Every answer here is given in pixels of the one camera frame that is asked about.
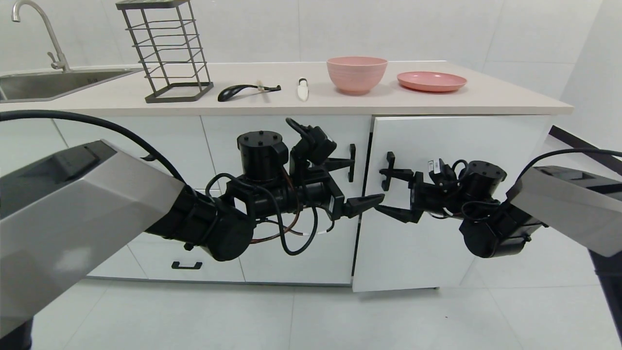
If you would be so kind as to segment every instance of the white countertop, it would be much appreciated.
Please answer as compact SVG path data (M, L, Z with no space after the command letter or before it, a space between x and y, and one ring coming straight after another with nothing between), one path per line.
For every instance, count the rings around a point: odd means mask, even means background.
M48 102L0 103L0 111L49 109L93 116L176 115L560 115L573 107L553 98L448 62L389 62L381 83L369 94L339 93L325 62L208 64L215 87L196 102L146 103L151 88L138 72ZM402 88L401 72L427 70L460 75L466 86L454 93L424 93ZM298 79L309 81L309 100L297 98ZM237 84L281 85L282 91L250 89L228 102L216 96Z

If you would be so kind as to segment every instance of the faucet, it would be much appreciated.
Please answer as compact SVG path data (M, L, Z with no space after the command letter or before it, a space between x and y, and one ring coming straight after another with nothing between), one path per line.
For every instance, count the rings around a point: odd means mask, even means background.
M63 54L63 50L60 48L58 44L58 40L56 39L56 34L54 34L54 30L52 29L52 25L50 23L50 19L47 17L43 9L37 5L34 1L31 0L17 0L13 5L13 12L11 14L11 20L13 22L21 22L21 18L19 17L19 9L22 5L30 5L32 8L37 10L37 12L41 15L43 22L45 23L45 28L47 29L48 34L50 34L50 39L52 40L52 45L54 45L54 49L56 50L56 55L58 56L58 60L54 58L54 54L48 52L47 55L52 59L52 68L54 69L62 69L63 73L68 72L71 69L69 68L69 63L67 62L67 58L65 54Z

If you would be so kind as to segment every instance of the white knife handle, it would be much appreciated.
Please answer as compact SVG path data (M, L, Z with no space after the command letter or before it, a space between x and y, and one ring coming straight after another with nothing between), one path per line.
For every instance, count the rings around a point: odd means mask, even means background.
M303 102L309 99L309 85L305 78L300 78L298 80L298 98Z

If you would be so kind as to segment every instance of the cabinet handle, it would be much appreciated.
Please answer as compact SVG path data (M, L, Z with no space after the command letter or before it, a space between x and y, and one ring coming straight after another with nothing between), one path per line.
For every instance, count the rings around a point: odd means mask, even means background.
M395 166L395 154L393 154L393 152L387 152L387 162L389 162L388 171L390 172ZM391 187L391 176L387 175L386 179L384 179L382 183L383 191L388 191L389 187Z
M180 266L180 262L173 262L173 265L171 265L170 267L173 270L198 270L201 268L201 266L203 266L202 262L196 262L194 266L189 267Z
M353 143L350 144L350 160L356 160L356 145ZM348 182L354 182L354 162L352 162L348 171Z

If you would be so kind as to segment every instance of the stainless steel sink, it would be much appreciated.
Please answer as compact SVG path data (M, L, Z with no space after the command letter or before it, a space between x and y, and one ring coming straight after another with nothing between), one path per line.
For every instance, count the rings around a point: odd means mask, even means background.
M0 77L0 103L51 101L141 69L70 70Z

